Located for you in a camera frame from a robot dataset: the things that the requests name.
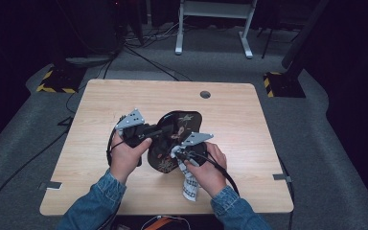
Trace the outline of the white checked cloth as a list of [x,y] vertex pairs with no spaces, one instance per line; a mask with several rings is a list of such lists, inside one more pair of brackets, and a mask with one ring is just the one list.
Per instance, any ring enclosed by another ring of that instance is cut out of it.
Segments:
[[170,156],[171,158],[175,158],[177,160],[178,167],[185,176],[183,182],[183,196],[190,201],[196,201],[198,182],[187,169],[185,161],[188,159],[188,157],[184,149],[180,146],[175,146],[172,148]]

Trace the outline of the person's right hand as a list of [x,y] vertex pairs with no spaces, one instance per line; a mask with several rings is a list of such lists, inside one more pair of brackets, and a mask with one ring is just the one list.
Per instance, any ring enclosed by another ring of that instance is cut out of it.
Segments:
[[[209,158],[216,160],[220,166],[227,169],[226,155],[221,152],[219,147],[212,143],[206,143],[206,146],[210,153]],[[184,164],[210,197],[215,197],[226,187],[225,176],[213,164],[205,163],[200,167],[192,165],[189,161],[185,161]]]

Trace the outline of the dark bulky equipment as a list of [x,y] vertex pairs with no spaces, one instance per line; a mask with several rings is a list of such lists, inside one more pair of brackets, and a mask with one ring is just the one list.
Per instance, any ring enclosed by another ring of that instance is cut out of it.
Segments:
[[115,56],[121,48],[114,0],[55,0],[87,53]]

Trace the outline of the grey flat stand base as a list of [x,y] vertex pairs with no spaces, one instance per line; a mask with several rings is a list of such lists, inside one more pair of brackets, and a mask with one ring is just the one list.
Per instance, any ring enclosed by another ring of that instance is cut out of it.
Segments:
[[75,67],[90,68],[106,64],[113,56],[67,57],[65,60]]

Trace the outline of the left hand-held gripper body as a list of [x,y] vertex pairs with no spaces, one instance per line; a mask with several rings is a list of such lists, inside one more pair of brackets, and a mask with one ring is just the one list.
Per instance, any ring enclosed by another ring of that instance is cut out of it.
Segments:
[[134,108],[127,115],[122,116],[115,129],[131,148],[137,147],[147,138],[154,139],[161,134],[161,129],[157,125],[145,123],[138,108]]

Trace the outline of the black floral lacquer plate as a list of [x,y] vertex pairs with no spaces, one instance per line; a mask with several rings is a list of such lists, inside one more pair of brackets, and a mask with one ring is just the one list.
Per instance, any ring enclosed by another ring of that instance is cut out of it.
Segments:
[[178,167],[177,160],[171,158],[173,147],[179,145],[192,132],[199,132],[202,116],[197,111],[171,111],[164,115],[157,125],[174,125],[171,136],[159,135],[152,140],[148,151],[148,162],[161,173],[170,173]]

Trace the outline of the black tripod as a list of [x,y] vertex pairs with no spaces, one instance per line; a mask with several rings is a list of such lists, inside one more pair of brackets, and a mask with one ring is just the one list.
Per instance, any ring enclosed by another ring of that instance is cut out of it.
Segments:
[[263,32],[268,31],[265,43],[264,43],[264,49],[261,55],[261,58],[266,57],[267,50],[271,43],[277,43],[277,44],[292,44],[293,41],[299,36],[300,30],[292,30],[292,29],[280,29],[280,30],[274,30],[274,29],[260,29],[257,37],[260,37]]

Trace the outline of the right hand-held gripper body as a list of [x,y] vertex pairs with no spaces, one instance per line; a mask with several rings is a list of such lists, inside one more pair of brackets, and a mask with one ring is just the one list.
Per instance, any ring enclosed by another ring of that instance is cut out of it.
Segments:
[[205,142],[213,137],[210,133],[192,132],[172,149],[172,156],[182,161],[205,161],[208,157]]

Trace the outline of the grey tape piece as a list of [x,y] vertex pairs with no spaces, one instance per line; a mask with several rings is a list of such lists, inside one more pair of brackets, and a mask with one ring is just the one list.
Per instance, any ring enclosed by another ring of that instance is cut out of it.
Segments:
[[46,190],[60,190],[62,186],[61,182],[45,181],[41,182],[38,189],[42,191]]
[[291,183],[292,179],[289,175],[283,174],[283,173],[277,173],[277,174],[273,174],[273,179],[274,180],[285,180],[286,183]]

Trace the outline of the black yellow striped stand base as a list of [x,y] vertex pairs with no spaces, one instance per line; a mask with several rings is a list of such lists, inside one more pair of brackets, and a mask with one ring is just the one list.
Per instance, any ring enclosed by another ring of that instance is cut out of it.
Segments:
[[290,79],[286,73],[266,72],[264,88],[268,97],[305,98],[298,80]]
[[86,68],[59,69],[52,66],[44,75],[37,87],[37,92],[68,93],[74,94],[80,91],[82,79]]

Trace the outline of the white metal desk frame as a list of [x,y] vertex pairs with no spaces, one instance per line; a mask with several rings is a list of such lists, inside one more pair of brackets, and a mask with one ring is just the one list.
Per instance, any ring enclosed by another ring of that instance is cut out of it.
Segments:
[[178,33],[176,36],[174,52],[178,56],[181,55],[183,52],[183,24],[185,16],[219,17],[245,20],[243,30],[239,32],[239,38],[245,57],[253,58],[253,53],[249,46],[247,36],[254,15],[254,11],[256,9],[257,1],[258,0],[251,0],[250,3],[237,4],[180,0],[178,11]]

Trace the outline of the person's left hand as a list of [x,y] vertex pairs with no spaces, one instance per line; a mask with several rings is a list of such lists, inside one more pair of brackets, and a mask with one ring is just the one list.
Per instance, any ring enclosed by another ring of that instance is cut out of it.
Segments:
[[125,184],[129,175],[136,169],[139,160],[152,143],[150,138],[145,139],[135,148],[127,145],[118,133],[112,139],[110,173],[120,183]]

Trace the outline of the dark slanted pole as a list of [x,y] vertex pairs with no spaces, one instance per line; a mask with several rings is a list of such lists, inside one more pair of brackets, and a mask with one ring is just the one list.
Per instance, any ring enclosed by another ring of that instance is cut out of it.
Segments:
[[304,43],[307,41],[311,31],[313,30],[318,18],[321,16],[322,12],[325,10],[330,0],[320,0],[319,3],[314,8],[311,13],[307,24],[301,30],[296,39],[292,42],[290,48],[288,49],[286,55],[282,60],[282,66],[289,70],[297,59],[298,53],[303,49]]

